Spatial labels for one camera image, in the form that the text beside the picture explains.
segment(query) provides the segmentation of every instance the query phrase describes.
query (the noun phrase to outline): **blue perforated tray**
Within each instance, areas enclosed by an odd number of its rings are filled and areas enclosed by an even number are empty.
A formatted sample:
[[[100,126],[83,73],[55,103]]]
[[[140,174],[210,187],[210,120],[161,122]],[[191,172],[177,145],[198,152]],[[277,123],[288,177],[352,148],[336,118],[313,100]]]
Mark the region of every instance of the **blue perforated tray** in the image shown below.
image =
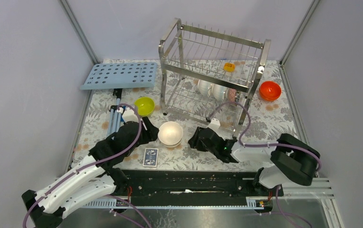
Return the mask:
[[[154,62],[96,64],[81,89],[153,87],[156,68]]]

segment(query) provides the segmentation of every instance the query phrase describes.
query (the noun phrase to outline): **floral tablecloth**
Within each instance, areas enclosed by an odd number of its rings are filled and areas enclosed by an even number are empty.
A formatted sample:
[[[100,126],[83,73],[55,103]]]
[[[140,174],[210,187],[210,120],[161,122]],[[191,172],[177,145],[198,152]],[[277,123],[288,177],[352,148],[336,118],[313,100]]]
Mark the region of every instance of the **floral tablecloth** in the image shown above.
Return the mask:
[[[152,88],[123,89],[122,103],[133,104],[136,99],[142,96],[151,97],[155,101],[155,111],[149,117],[156,127],[160,127],[166,121],[176,121],[184,129],[184,136],[181,144],[176,148],[166,148],[159,140],[137,147],[129,157],[117,165],[122,169],[155,169],[155,170],[197,170],[197,171],[257,171],[261,167],[269,167],[268,162],[240,162],[223,163],[209,152],[199,152],[191,149],[187,141],[194,134],[197,126],[204,126],[193,120],[186,119],[176,114],[168,113],[163,115],[160,107],[161,93],[161,69],[158,60],[105,60],[103,63],[129,63],[129,62],[157,62],[155,86]],[[177,77],[168,72],[168,86],[174,86]],[[243,136],[244,142],[267,141],[277,139],[281,133],[289,133],[297,137],[292,112],[290,110],[285,88],[282,84],[276,61],[267,61],[266,68],[261,79],[274,81],[282,88],[282,95],[273,102],[267,102],[259,97],[258,91],[251,102],[249,113],[252,124],[248,132]],[[76,165],[89,150],[100,140],[106,137],[109,126],[109,108],[115,104],[113,90],[93,91],[92,101],[87,111],[78,144],[74,149],[71,167]],[[156,168],[143,167],[143,153],[145,148],[158,148],[159,158]]]

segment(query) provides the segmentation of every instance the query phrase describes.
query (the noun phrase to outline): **green bowl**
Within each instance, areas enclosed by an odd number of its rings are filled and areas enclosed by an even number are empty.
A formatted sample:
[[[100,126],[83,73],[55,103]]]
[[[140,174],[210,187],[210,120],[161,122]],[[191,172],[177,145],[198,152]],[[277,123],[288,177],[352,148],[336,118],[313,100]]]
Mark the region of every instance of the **green bowl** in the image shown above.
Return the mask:
[[[138,114],[140,116],[149,116],[155,109],[155,102],[149,97],[141,97],[134,102],[134,105],[138,107]]]

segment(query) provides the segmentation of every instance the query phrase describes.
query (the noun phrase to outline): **metal dish rack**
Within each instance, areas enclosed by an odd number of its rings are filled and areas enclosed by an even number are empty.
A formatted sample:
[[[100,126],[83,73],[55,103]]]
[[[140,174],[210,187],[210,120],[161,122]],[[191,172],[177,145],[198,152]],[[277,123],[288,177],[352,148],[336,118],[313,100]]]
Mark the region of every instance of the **metal dish rack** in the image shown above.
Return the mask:
[[[236,89],[236,101],[248,108],[263,75],[271,40],[260,43],[181,22],[175,18],[159,44],[163,114],[176,113],[206,124],[208,115],[222,102],[198,92],[199,79]],[[224,71],[225,63],[235,64],[235,71]],[[167,70],[178,74],[176,85],[167,85]],[[230,104],[221,108],[215,117],[224,129],[236,136],[246,113]]]

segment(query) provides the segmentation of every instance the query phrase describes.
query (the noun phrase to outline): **white wall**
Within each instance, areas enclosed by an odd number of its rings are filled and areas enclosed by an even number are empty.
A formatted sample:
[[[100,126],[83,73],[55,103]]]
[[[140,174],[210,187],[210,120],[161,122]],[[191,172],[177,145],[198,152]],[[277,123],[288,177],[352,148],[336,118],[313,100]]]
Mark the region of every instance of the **white wall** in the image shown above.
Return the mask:
[[[321,1],[286,69],[345,227],[363,227],[363,1]]]
[[[69,0],[101,60],[158,59],[173,18],[240,37],[271,39],[268,59],[280,59],[312,0]]]
[[[64,172],[91,67],[58,0],[0,0],[0,228]]]

